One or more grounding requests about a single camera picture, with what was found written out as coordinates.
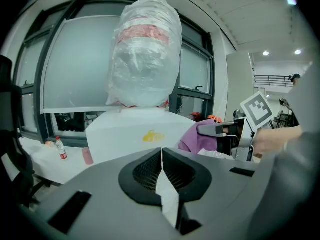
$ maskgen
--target window frame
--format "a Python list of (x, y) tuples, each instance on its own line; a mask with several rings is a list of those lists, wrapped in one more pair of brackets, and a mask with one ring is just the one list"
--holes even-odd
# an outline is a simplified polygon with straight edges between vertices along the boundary
[[(33, 100), (34, 100), (34, 117), (35, 117), (35, 124), (38, 133), (30, 133), (23, 131), (20, 127), (20, 132), (22, 136), (38, 140), (42, 144), (44, 144), (46, 141), (55, 141), (55, 134), (53, 130), (51, 115), (49, 113), (46, 114), (40, 114), (41, 112), (41, 81), (43, 78), (43, 71), (44, 66), (46, 63), (47, 55), (49, 53), (50, 47), (52, 45), (52, 42), (55, 39), (55, 36), (63, 23), (64, 20), (71, 20), (75, 19), (78, 12), (83, 8), (85, 5), (90, 4), (107, 4), (107, 3), (116, 3), (116, 4), (124, 4), (124, 5), (131, 5), (132, 3), (136, 2), (138, 0), (72, 0), (65, 2), (63, 4), (57, 5), (49, 10), (42, 11), (39, 16), (36, 18), (32, 26), (30, 27), (25, 40), (19, 50), (18, 57), (16, 60), (15, 68), (14, 68), (14, 75), (13, 75), (13, 82), (17, 82), (17, 76), (18, 76), (18, 70), (20, 65), (20, 60), (22, 58), (22, 53), (24, 51), (24, 48), (26, 44), (32, 40), (35, 40), (37, 38), (43, 37), (44, 35), (47, 35), (45, 44), (42, 48), (36, 73), (35, 73), (35, 79), (34, 84), (30, 84), (28, 86), (23, 86), (22, 94), (33, 94)], [(63, 10), (62, 15), (59, 17), (57, 22), (54, 25), (48, 26), (44, 29), (41, 29), (41, 26), (46, 21), (49, 15), (54, 14), (58, 11)], [(173, 112), (177, 111), (177, 101), (178, 101), (178, 95), (181, 96), (187, 96), (192, 98), (199, 98), (203, 99), (204, 102), (202, 104), (202, 114), (206, 118), (208, 115), (211, 115), (213, 112), (213, 106), (214, 106), (214, 90), (215, 90), (215, 67), (214, 67), (214, 51), (213, 51), (213, 45), (211, 40), (210, 33), (207, 33), (204, 31), (201, 27), (199, 27), (196, 23), (188, 19), (187, 17), (183, 16), (182, 14), (179, 14), (180, 20), (182, 24), (187, 25), (189, 28), (194, 30), (195, 32), (199, 33), (202, 36), (202, 46), (198, 43), (194, 42), (191, 38), (184, 35), (182, 33), (182, 41), (189, 46), (191, 46), (196, 51), (200, 51), (203, 54), (205, 54), (209, 58), (209, 93), (201, 92), (198, 90), (192, 90), (184, 87), (180, 87), (180, 69), (179, 74), (173, 89), (172, 94), (169, 96), (169, 111)], [(88, 147), (88, 141), (84, 137), (69, 137), (69, 136), (63, 136), (62, 138), (63, 143), (65, 146), (69, 147)]]

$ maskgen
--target black slot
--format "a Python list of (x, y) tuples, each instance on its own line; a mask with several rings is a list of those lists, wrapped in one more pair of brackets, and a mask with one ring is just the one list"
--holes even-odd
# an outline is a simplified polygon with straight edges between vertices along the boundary
[(78, 191), (69, 201), (49, 220), (49, 225), (66, 234), (79, 216), (91, 194)]
[(246, 170), (246, 169), (241, 169), (241, 168), (237, 168), (237, 167), (233, 167), (232, 169), (230, 169), (230, 172), (235, 173), (235, 174), (248, 176), (248, 177), (252, 177), (255, 174), (255, 172), (253, 170)]

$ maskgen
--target orange object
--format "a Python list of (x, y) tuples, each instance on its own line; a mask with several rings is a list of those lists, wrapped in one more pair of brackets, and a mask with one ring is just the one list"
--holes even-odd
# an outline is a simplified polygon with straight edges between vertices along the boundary
[(216, 123), (222, 123), (222, 119), (220, 117), (217, 117), (216, 115), (211, 114), (207, 118), (213, 119)]

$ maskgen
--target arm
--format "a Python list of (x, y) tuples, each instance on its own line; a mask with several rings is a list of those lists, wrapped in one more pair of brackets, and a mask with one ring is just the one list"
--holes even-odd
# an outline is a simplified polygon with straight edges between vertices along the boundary
[(281, 149), (290, 140), (301, 136), (300, 126), (280, 129), (260, 129), (253, 141), (254, 153), (263, 154), (265, 152)]

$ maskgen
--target water bottle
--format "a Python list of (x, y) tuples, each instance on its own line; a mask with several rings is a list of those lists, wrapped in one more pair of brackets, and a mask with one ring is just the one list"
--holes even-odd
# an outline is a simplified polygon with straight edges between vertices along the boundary
[(66, 153), (64, 144), (63, 144), (62, 141), (60, 140), (60, 137), (57, 136), (57, 137), (55, 138), (55, 140), (56, 140), (56, 148), (57, 148), (58, 151), (59, 151), (59, 154), (60, 154), (61, 159), (62, 159), (62, 160), (66, 159), (66, 158), (67, 158), (67, 153)]

